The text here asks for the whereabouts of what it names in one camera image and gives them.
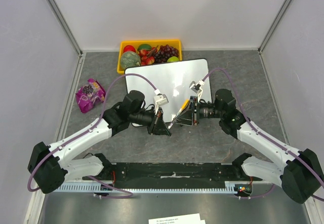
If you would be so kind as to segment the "white whiteboard black frame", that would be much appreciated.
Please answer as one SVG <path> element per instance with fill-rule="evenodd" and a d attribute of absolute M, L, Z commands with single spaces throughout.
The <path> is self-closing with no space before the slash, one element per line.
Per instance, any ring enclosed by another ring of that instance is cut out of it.
<path fill-rule="evenodd" d="M 150 80 L 162 94 L 165 94 L 169 103 L 162 106 L 164 121 L 170 123 L 180 107 L 190 96 L 196 95 L 190 84 L 203 79 L 209 73 L 208 62 L 205 58 L 161 63 L 141 67 L 127 68 L 125 74 L 136 73 Z M 137 90 L 145 95 L 146 105 L 154 104 L 155 93 L 153 88 L 144 79 L 137 76 L 126 76 L 127 92 Z M 212 101 L 212 91 L 209 79 L 202 87 L 201 98 Z"/>

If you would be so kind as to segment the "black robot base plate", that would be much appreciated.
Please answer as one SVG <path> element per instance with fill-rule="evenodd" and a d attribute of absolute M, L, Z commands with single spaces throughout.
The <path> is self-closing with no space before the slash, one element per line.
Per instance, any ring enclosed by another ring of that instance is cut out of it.
<path fill-rule="evenodd" d="M 238 167 L 221 163 L 116 163 L 95 178 L 119 189 L 166 190 L 222 189 L 226 181 L 250 181 Z"/>

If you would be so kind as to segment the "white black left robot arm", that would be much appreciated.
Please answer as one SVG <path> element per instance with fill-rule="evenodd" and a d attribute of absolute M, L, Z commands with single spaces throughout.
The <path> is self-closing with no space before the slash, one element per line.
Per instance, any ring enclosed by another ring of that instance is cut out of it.
<path fill-rule="evenodd" d="M 145 126 L 150 135 L 170 136 L 162 110 L 162 106 L 168 103 L 167 96 L 156 90 L 153 101 L 154 107 L 145 109 L 144 94 L 132 90 L 123 101 L 105 110 L 99 118 L 78 132 L 50 145 L 45 145 L 44 142 L 36 144 L 27 169 L 31 179 L 37 183 L 37 189 L 49 194 L 69 180 L 94 176 L 100 180 L 109 178 L 112 164 L 103 154 L 79 160 L 75 157 L 128 129 L 130 124 Z"/>

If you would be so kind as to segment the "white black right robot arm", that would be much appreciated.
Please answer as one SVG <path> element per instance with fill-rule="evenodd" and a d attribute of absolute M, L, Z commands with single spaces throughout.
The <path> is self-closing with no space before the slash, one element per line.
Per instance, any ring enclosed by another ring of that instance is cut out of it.
<path fill-rule="evenodd" d="M 318 157 L 310 149 L 303 151 L 287 145 L 263 131 L 236 108 L 232 92 L 220 89 L 214 102 L 200 97 L 188 99 L 172 122 L 198 125 L 201 119 L 219 119 L 222 131 L 253 147 L 268 161 L 244 153 L 233 161 L 232 174 L 237 180 L 256 177 L 279 186 L 293 201 L 303 204 L 323 186 L 323 171 Z"/>

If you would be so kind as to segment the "white marker pen orange tip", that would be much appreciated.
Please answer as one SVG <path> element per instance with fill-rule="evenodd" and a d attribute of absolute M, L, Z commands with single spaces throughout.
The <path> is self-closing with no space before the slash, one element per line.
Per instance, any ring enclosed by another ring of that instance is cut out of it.
<path fill-rule="evenodd" d="M 186 99 L 185 102 L 180 107 L 179 111 L 174 115 L 172 121 L 168 125 L 168 129 L 171 129 L 171 127 L 175 124 L 176 119 L 180 116 L 181 112 L 187 108 L 188 104 L 189 104 L 189 99 Z"/>

